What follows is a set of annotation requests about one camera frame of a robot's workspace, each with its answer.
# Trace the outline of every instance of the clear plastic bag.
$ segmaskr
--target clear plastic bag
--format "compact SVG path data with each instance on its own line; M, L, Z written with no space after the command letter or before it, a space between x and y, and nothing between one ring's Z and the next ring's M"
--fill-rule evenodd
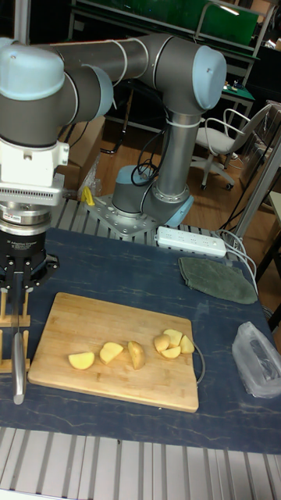
M250 321L238 328L232 352L249 394L256 398L281 394L281 355Z
M81 200L82 192L85 186L90 188L92 196L99 196L101 194L101 179L96 179L96 173L98 168L98 162L100 160L101 153L97 156L91 169L84 178L83 183L80 185L77 193L77 200Z

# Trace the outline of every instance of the white power strip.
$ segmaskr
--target white power strip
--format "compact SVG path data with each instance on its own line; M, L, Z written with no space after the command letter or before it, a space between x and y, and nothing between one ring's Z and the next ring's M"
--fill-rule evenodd
M183 250L184 252L212 255L214 257L224 257L226 254L226 246L220 238L187 233L170 227L160 226L155 240L158 242L159 247L171 248L172 250Z

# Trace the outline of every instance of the white chair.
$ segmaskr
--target white chair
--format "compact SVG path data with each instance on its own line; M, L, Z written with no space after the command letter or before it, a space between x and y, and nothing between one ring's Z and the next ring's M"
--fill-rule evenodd
M207 159L200 158L199 156L193 156L192 162L190 166L196 166L197 168L202 168L204 170L203 181L201 184L201 189L206 189L207 178L210 171L218 173L222 177L224 177L228 184L226 185L226 189L230 190L235 182L232 177L228 175L224 171L229 160L226 160L225 165L221 163L213 161L214 156L228 155L229 159L231 158L232 153L237 151L248 139L250 133L256 128L256 126L261 122L261 120L265 117L266 113L270 110L271 104L268 104L260 111L258 111L251 120L241 113L235 111L234 109L225 109L223 113L223 121L218 120L217 118L207 118L205 121L205 126L198 129L196 144L203 146L203 148L207 148L210 151L210 154ZM246 125L238 130L237 128L229 125L226 122L226 113L230 111L231 113L235 113L238 116L241 116L244 120L247 121ZM225 132L219 132L216 129L208 127L210 121L221 123L224 126ZM237 135L235 139L232 139L228 135L228 130L235 130Z

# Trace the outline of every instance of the potato wedge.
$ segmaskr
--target potato wedge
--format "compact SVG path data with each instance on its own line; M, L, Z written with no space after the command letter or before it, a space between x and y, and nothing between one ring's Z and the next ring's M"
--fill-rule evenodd
M133 362L133 369L140 370L145 365L145 354L141 344L135 341L128 342L130 357Z
M69 363L77 370L86 370L94 363L94 353L81 352L80 354L69 354Z
M180 351L182 354L192 354L194 352L194 345L186 335L180 341Z
M124 347L120 344L116 344L115 342L106 342L100 351L100 360L105 365L108 365L122 350Z
M169 335L170 337L169 348L178 347L181 337L183 336L181 331L173 330L172 328L165 330L164 335Z
M172 347L161 352L162 356L166 359L176 359L180 355L180 346Z
M155 349L158 352L165 351L169 347L170 337L169 335L161 334L157 335L154 339Z

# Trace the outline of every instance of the cutting board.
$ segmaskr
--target cutting board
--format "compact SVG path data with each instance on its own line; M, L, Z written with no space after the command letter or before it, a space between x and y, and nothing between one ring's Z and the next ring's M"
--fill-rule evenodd
M191 322L184 318L136 309L92 298L58 293L28 373L29 382L84 392L161 408L195 412L197 383L192 355L167 360L157 353L153 339L174 328L192 339ZM134 370L127 342L139 342L146 363ZM98 353L107 341L124 346L107 366ZM94 365L76 370L68 355L92 351Z

